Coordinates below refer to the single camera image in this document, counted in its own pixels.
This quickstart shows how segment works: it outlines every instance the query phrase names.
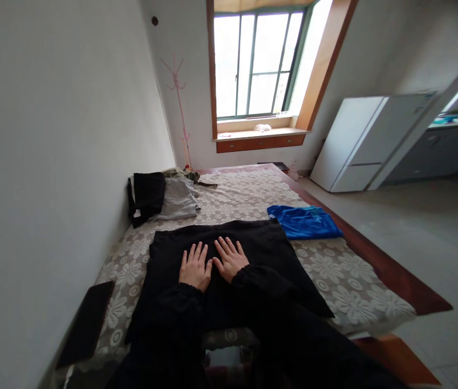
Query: finger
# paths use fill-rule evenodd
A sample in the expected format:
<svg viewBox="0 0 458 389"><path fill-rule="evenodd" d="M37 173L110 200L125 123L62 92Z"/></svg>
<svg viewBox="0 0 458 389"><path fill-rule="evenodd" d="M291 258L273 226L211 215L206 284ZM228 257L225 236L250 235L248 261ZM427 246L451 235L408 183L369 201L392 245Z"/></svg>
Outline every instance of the finger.
<svg viewBox="0 0 458 389"><path fill-rule="evenodd" d="M219 237L218 240L220 241L220 244L222 245L223 249L225 250L225 253L229 255L231 253L229 245L225 243L225 240L223 240L222 237Z"/></svg>
<svg viewBox="0 0 458 389"><path fill-rule="evenodd" d="M207 248L208 248L207 245L203 246L203 250L200 253L200 258L198 259L198 262L200 262L202 264L202 266L205 266L205 258L207 256Z"/></svg>
<svg viewBox="0 0 458 389"><path fill-rule="evenodd" d="M200 258L201 252L202 252L202 242L199 242L198 246L196 246L195 256L193 257L194 261L198 261L198 259Z"/></svg>
<svg viewBox="0 0 458 389"><path fill-rule="evenodd" d="M229 248L230 250L234 253L234 254L238 254L238 252L236 251L236 247L234 247L233 243L230 241L229 238L225 238L225 240L227 241L227 244L229 245Z"/></svg>
<svg viewBox="0 0 458 389"><path fill-rule="evenodd" d="M207 261L207 266L205 267L205 275L211 278L211 271L213 270L213 260L209 259Z"/></svg>
<svg viewBox="0 0 458 389"><path fill-rule="evenodd" d="M193 243L193 245L191 246L191 251L189 251L189 258L187 259L187 262L193 260L193 257L195 256L195 248L196 244Z"/></svg>
<svg viewBox="0 0 458 389"><path fill-rule="evenodd" d="M185 268L185 264L187 263L187 250L184 250L184 255L182 256L182 266L181 269Z"/></svg>
<svg viewBox="0 0 458 389"><path fill-rule="evenodd" d="M238 253L240 253L240 255L245 255L245 253L243 252L243 247L241 246L239 240L236 241L236 246L238 246Z"/></svg>
<svg viewBox="0 0 458 389"><path fill-rule="evenodd" d="M220 256L222 257L222 259L225 260L227 258L227 254L225 253L225 250L223 249L223 247L220 244L220 242L215 240L214 241L214 245L215 245L216 249L218 250L218 253L220 253Z"/></svg>
<svg viewBox="0 0 458 389"><path fill-rule="evenodd" d="M216 265L216 267L218 268L218 271L220 272L220 274L225 273L225 269L223 268L223 264L218 258L213 257L213 262Z"/></svg>

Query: gray clothing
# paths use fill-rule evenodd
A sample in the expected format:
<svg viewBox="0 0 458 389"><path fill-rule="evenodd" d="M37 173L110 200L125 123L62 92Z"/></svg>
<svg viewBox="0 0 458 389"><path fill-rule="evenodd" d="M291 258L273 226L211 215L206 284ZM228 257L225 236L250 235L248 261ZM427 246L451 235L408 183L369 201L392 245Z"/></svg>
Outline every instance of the gray clothing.
<svg viewBox="0 0 458 389"><path fill-rule="evenodd" d="M153 220L186 219L196 216L198 209L193 181L185 177L166 178L162 212Z"/></svg>

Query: pink coat rack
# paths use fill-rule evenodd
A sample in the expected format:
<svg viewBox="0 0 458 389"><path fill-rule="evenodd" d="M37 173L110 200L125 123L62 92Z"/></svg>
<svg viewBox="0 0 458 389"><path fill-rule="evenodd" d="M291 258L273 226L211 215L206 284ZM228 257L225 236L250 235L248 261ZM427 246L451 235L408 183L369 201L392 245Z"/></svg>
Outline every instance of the pink coat rack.
<svg viewBox="0 0 458 389"><path fill-rule="evenodd" d="M178 96L178 104L180 105L180 114L182 115L182 130L184 132L184 137L180 138L182 140L182 143L184 145L184 155L185 155L185 168L187 170L192 170L193 169L193 163L191 162L191 154L189 153L189 137L190 134L187 132L185 128L185 120L184 120L184 111L182 110L182 101L180 100L180 89L184 89L185 85L187 83L184 83L183 86L180 86L180 81L178 80L178 71L180 70L180 66L182 66L182 63L184 60L180 61L180 65L178 65L178 68L176 67L176 61L175 61L175 55L173 54L173 70L167 65L166 62L164 62L163 59L160 59L162 63L165 65L166 68L169 69L171 74L173 75L173 82L175 85L169 86L166 84L166 86L170 89L176 89L176 95Z"/></svg>

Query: black sweater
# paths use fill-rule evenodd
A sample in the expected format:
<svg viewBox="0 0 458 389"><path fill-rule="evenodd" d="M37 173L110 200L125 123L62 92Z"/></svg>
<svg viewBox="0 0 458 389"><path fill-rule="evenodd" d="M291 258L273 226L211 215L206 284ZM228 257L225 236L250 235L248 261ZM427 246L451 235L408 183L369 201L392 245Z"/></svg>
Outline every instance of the black sweater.
<svg viewBox="0 0 458 389"><path fill-rule="evenodd" d="M286 281L274 270L248 265L231 288L268 359L299 388L406 388L353 342L277 293ZM108 388L206 388L202 367L203 294L178 284L153 302L129 354Z"/></svg>

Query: blue clothing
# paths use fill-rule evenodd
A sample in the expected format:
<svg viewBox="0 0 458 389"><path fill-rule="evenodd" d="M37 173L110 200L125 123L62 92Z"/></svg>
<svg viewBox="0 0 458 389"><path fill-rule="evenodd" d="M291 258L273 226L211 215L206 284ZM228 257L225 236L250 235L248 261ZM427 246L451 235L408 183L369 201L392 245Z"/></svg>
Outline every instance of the blue clothing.
<svg viewBox="0 0 458 389"><path fill-rule="evenodd" d="M270 219L277 219L288 239L328 239L343 236L331 216L322 208L310 206L294 208L273 205L267 208Z"/></svg>

